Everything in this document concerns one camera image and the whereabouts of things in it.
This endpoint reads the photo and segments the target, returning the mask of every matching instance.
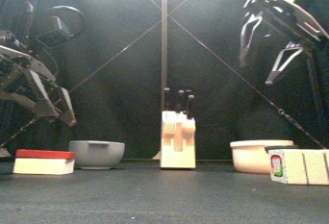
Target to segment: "knife block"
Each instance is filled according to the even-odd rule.
[[[160,168],[195,168],[194,135],[194,119],[182,112],[162,112]]]

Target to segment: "ceramic bowl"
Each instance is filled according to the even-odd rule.
[[[80,169],[110,169],[119,164],[124,143],[73,140],[69,141],[69,151],[76,152],[75,167]]]
[[[235,169],[245,173],[270,174],[270,160],[265,147],[278,145],[293,145],[293,141],[265,139],[231,142]]]

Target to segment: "metal rod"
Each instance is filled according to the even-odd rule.
[[[164,88],[167,87],[167,40],[168,40],[168,0],[162,0],[162,81],[160,81],[160,110],[164,111]]]

